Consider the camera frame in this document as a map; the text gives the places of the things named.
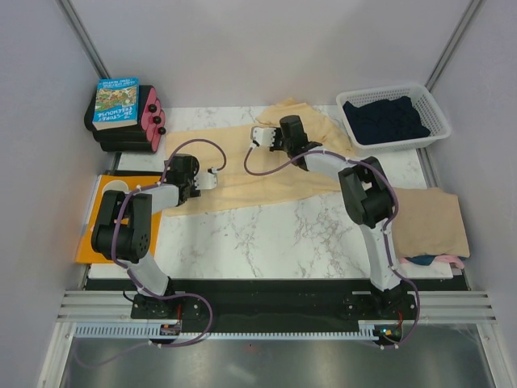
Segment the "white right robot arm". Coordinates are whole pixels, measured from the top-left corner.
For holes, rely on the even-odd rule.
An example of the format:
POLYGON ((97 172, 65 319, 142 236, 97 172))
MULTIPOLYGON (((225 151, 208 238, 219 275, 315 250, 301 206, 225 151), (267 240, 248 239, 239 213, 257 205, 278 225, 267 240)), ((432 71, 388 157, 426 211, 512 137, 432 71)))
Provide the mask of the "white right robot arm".
POLYGON ((310 141, 299 116, 285 116, 280 125, 256 129, 254 139, 270 151, 281 150, 301 170, 323 174, 339 183, 348 217, 360 227, 370 266, 370 281, 380 290, 370 297, 372 313, 388 318, 399 308, 393 293, 401 283, 397 275, 392 222, 398 210, 395 192, 377 158, 348 159, 310 141))

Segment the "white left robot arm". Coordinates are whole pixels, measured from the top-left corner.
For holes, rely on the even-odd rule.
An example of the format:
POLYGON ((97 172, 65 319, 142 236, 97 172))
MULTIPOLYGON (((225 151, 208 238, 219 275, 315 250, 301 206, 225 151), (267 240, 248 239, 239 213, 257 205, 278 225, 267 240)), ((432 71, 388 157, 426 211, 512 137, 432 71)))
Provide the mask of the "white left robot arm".
POLYGON ((200 195, 195 176, 197 158, 174 156, 165 178, 129 193, 107 190, 102 196, 91 236, 92 249, 122 267, 149 299, 149 308, 160 318, 177 309, 172 280, 158 267, 151 251, 152 218, 164 209, 178 207, 200 195))

